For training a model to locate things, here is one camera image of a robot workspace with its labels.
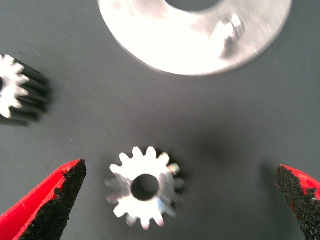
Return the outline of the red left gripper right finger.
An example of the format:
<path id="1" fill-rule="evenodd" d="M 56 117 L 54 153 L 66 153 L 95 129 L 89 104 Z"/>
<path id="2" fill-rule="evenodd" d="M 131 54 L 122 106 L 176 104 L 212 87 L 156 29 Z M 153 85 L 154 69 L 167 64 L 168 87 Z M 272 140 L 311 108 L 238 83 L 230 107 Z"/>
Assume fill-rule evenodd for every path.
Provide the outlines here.
<path id="1" fill-rule="evenodd" d="M 293 167 L 280 165 L 275 182 L 307 240 L 320 238 L 320 182 Z"/>

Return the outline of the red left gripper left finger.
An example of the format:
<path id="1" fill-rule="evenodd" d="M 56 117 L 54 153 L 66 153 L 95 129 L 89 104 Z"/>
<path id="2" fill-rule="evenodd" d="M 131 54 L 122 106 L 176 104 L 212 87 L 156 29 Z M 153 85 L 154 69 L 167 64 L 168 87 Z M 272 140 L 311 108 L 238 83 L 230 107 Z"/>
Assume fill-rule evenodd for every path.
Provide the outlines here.
<path id="1" fill-rule="evenodd" d="M 61 239 L 86 175 L 83 159 L 58 167 L 0 216 L 0 238 Z"/>

